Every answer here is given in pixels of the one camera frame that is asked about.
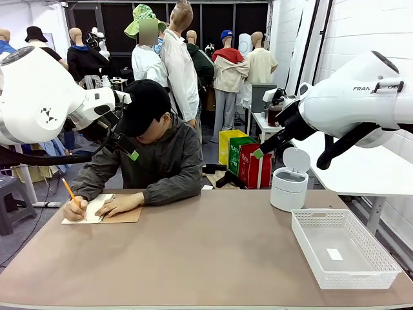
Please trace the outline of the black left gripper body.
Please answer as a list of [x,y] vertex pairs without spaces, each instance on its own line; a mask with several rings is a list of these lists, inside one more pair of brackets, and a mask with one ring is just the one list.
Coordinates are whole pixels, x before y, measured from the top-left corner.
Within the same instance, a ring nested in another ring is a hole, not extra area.
[[115,133],[118,122],[118,115],[108,112],[83,129],[82,135],[91,142],[116,144],[119,141],[119,134]]

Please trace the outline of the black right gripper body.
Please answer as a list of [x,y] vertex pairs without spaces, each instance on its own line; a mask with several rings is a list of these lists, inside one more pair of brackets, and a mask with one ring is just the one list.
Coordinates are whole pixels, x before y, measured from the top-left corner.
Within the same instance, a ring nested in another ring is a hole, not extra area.
[[277,116],[276,121],[282,126],[280,141],[291,139],[303,141],[317,132],[312,128],[299,111],[300,100],[291,102]]

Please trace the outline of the person's left hand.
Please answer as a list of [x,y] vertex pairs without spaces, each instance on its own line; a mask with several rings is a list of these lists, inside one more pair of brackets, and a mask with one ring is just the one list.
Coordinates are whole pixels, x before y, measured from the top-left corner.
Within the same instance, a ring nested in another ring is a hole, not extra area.
[[103,206],[96,211],[96,216],[112,217],[118,213],[128,212],[145,203],[145,197],[142,192],[131,195],[115,196],[106,200]]

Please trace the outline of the person's right hand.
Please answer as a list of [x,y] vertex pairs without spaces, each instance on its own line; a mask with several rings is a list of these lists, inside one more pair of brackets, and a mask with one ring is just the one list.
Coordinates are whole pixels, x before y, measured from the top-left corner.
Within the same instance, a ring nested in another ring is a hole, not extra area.
[[82,196],[76,196],[75,200],[70,200],[63,205],[65,219],[71,222],[78,222],[85,218],[85,211],[88,202]]

